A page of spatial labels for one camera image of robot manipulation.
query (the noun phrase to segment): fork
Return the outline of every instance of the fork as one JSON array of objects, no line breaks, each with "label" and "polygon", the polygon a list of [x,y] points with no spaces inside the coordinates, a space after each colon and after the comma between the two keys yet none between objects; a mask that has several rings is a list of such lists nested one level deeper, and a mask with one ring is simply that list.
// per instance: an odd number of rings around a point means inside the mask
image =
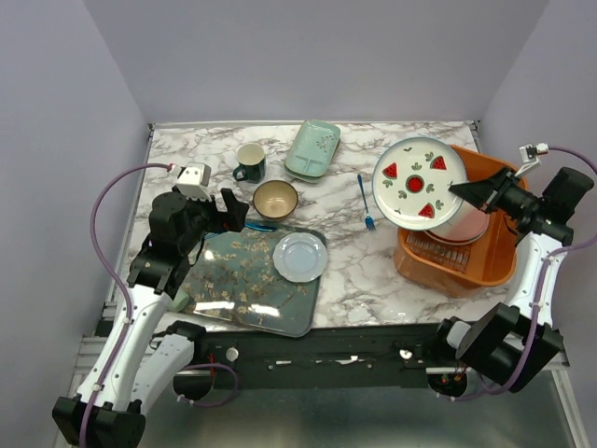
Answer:
[{"label": "fork", "polygon": [[358,175],[356,177],[358,179],[358,185],[361,188],[361,194],[363,195],[363,202],[365,203],[365,210],[367,211],[367,216],[365,217],[365,225],[367,226],[369,231],[375,231],[375,223],[373,222],[373,218],[369,214],[369,207],[367,207],[367,199],[365,199],[365,189],[363,188],[363,177]]}]

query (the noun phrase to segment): red fruit design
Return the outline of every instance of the red fruit design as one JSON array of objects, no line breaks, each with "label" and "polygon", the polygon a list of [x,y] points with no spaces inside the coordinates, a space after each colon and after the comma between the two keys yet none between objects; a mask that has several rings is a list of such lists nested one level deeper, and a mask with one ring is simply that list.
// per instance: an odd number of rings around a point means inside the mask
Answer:
[{"label": "red fruit design", "polygon": [[445,170],[446,169],[446,162],[444,161],[444,158],[442,156],[435,157],[431,161],[430,168],[432,170]]},{"label": "red fruit design", "polygon": [[436,210],[433,208],[433,205],[428,203],[425,207],[421,209],[419,212],[420,217],[434,217],[436,215]]},{"label": "red fruit design", "polygon": [[412,175],[407,179],[407,190],[411,193],[418,193],[423,189],[425,182],[419,175]]},{"label": "red fruit design", "polygon": [[383,170],[383,175],[385,175],[388,179],[396,179],[398,177],[398,166],[395,163],[392,163],[385,170]]}]

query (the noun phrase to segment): marble surface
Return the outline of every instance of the marble surface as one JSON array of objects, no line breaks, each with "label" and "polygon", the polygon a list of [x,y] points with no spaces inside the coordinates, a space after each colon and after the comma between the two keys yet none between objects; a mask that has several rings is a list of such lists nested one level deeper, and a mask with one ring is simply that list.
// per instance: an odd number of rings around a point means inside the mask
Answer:
[{"label": "marble surface", "polygon": [[[232,188],[238,198],[251,202],[257,185],[236,182],[231,174],[237,166],[238,146],[260,143],[267,153],[265,180],[283,179],[298,191],[298,208],[285,224],[320,231],[328,240],[329,263],[315,308],[315,327],[438,322],[452,315],[476,319],[506,296],[505,287],[495,287],[482,290],[472,299],[452,299],[403,278],[392,260],[396,227],[382,217],[371,197],[370,179],[375,163],[389,146],[407,137],[428,135],[448,144],[475,148],[466,123],[341,124],[340,146],[323,180],[316,185],[293,179],[284,172],[286,152],[298,129],[298,125],[157,129],[149,161],[207,163],[212,167],[213,194],[221,188]],[[356,181],[359,173],[365,180],[376,232],[365,228],[364,205]],[[129,261],[148,233],[152,199],[170,190],[173,184],[174,179],[164,171],[147,171],[132,230]],[[248,217],[258,218],[257,212],[251,208]],[[160,328],[181,317],[200,322],[209,330],[229,328],[217,321],[170,313]]]}]

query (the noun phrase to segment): gray wall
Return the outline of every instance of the gray wall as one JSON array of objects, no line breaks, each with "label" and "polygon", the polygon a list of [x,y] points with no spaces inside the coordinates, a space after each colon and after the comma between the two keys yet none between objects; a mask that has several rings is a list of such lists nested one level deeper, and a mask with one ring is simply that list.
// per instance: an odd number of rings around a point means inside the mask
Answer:
[{"label": "gray wall", "polygon": [[546,0],[86,0],[151,121],[478,119]]},{"label": "gray wall", "polygon": [[[108,277],[88,236],[105,183],[143,160],[146,121],[80,0],[0,6],[0,434],[49,447]],[[101,211],[115,259],[132,182]]]},{"label": "gray wall", "polygon": [[[488,154],[520,163],[518,146],[547,141],[597,161],[597,3],[551,0],[481,122]],[[531,175],[542,191],[557,170],[574,159],[552,153]],[[571,225],[576,241],[597,232],[597,191],[583,200]],[[576,400],[597,446],[597,247],[570,255],[562,266],[554,313],[572,364]]]}]

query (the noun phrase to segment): orange plastic bin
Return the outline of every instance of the orange plastic bin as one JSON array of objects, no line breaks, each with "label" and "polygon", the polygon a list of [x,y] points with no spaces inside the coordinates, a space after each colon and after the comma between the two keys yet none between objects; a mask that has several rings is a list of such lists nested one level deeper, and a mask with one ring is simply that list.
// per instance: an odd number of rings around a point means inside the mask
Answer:
[{"label": "orange plastic bin", "polygon": [[[485,179],[503,167],[516,168],[505,161],[451,146],[465,164],[469,181]],[[526,179],[521,187],[528,189]],[[446,245],[422,231],[398,230],[394,254],[396,270],[417,283],[452,297],[469,297],[481,287],[504,284],[516,265],[513,223],[502,211],[490,215],[487,231],[469,245]]]}]

